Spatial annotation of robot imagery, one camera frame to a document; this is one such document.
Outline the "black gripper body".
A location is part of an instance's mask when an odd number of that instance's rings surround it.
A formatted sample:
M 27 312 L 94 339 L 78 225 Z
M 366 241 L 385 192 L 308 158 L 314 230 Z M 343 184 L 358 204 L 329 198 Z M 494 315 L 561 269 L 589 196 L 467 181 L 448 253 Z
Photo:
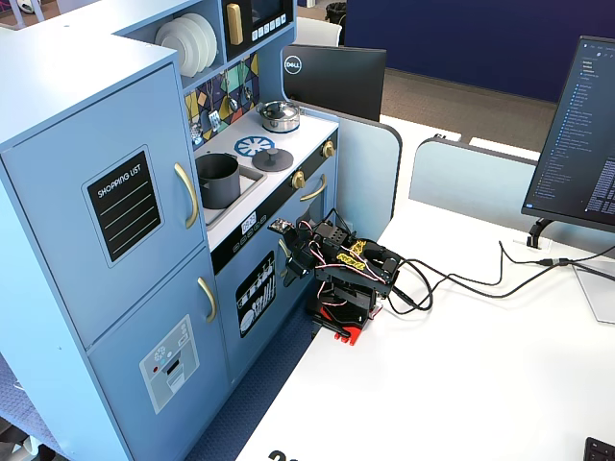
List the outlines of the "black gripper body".
M 311 252 L 309 243 L 313 237 L 310 229 L 291 228 L 286 234 L 286 245 L 291 252 L 287 261 L 289 270 L 313 270 L 316 257 Z

